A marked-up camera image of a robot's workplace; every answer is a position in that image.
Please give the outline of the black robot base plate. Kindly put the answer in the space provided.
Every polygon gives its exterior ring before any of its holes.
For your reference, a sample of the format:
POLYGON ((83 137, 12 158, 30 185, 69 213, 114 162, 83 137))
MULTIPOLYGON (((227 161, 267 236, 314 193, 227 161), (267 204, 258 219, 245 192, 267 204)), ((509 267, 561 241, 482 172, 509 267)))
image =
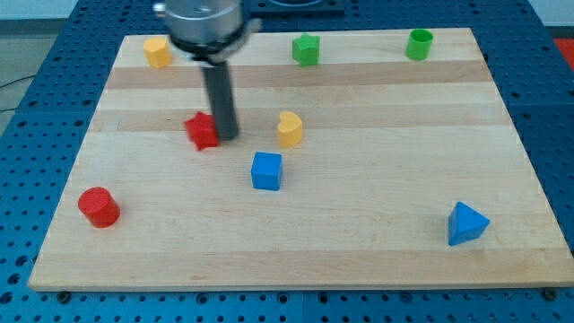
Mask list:
POLYGON ((247 0, 253 16, 266 14, 344 13, 342 0, 247 0))

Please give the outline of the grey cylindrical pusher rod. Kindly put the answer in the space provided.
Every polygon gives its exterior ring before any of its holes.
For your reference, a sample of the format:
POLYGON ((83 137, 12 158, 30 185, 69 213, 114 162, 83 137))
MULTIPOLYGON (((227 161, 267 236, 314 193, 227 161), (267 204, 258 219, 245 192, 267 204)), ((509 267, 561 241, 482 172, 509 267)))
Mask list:
POLYGON ((228 63, 203 67, 202 73, 218 137, 223 141, 234 140, 239 135, 239 123, 228 63))

